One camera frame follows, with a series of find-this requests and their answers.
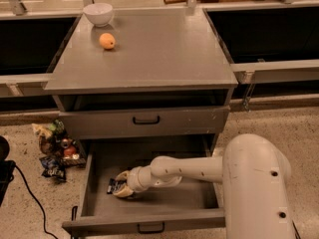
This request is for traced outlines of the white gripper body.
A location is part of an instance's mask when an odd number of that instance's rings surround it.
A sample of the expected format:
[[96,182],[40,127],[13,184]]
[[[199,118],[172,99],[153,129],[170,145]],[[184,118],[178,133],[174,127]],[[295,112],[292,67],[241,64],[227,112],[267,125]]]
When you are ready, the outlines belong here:
[[168,179],[158,178],[152,175],[151,168],[149,166],[138,166],[129,172],[127,186],[134,193],[141,193],[150,188],[175,187],[181,182],[181,180],[181,176],[173,176]]

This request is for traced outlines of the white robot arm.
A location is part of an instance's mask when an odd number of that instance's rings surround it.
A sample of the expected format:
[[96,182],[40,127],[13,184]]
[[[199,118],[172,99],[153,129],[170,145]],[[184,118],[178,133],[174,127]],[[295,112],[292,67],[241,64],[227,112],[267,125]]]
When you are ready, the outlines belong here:
[[227,239],[294,239],[286,181],[291,166],[269,140],[256,134],[233,138],[222,156],[159,156],[148,166],[116,177],[113,194],[125,198],[152,187],[173,187],[185,177],[220,183]]

